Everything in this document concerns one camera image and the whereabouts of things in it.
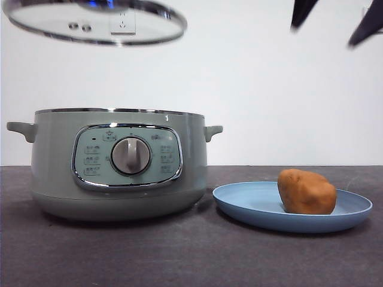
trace button label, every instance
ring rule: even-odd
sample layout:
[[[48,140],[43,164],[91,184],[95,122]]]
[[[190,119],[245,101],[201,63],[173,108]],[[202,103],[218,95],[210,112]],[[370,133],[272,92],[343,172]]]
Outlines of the button label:
[[[85,175],[100,175],[100,168],[98,166],[95,167],[86,167],[84,169],[84,174]]]
[[[95,157],[86,157],[84,159],[84,164],[86,165],[91,165],[91,164],[100,164],[100,157],[95,156]]]
[[[116,135],[114,132],[111,132],[110,130],[105,132],[103,135],[102,135],[102,140],[104,142],[114,142],[115,140],[117,139]]]
[[[161,166],[161,173],[171,173],[173,172],[173,168],[170,165]]]
[[[162,145],[161,152],[164,154],[173,152],[173,147],[171,145]]]
[[[161,163],[173,163],[174,157],[173,154],[162,154],[161,155]]]
[[[99,145],[87,145],[85,147],[85,153],[86,154],[99,154],[100,153],[100,146]]]

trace dark table surface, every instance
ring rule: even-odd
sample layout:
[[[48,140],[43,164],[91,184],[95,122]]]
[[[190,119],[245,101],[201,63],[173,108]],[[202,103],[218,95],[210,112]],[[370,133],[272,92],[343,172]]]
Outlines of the dark table surface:
[[[383,286],[383,167],[300,167],[373,201],[360,225],[280,233],[220,212],[212,190],[276,181],[286,167],[214,166],[193,207],[137,222],[88,223],[42,213],[30,167],[1,168],[2,286]]]

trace black object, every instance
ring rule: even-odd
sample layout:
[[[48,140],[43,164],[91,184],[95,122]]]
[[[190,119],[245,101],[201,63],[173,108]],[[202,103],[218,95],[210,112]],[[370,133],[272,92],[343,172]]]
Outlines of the black object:
[[[299,28],[317,2],[318,0],[295,0],[291,27],[295,29]]]
[[[383,28],[383,0],[374,0],[348,44],[356,46]]]
[[[318,0],[295,0],[291,27],[299,28]],[[383,0],[373,0],[368,12],[351,36],[348,44],[355,47],[383,28]]]

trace electric pot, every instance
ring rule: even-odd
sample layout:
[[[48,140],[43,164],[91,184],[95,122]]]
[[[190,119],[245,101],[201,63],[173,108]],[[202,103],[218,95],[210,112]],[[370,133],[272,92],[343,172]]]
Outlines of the electric pot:
[[[56,216],[85,221],[149,218],[197,202],[206,189],[206,142],[222,126],[203,115],[69,108],[7,123],[32,148],[32,196]]]

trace white backdrop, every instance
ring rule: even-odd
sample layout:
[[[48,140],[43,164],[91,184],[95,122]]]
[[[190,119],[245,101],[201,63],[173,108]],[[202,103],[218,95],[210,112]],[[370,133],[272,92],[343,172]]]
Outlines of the white backdrop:
[[[163,2],[189,29],[140,48],[52,40],[2,14],[2,165],[31,159],[7,121],[62,107],[204,114],[224,126],[210,165],[383,164],[383,35],[346,47],[369,0],[321,0],[295,34],[293,0]]]

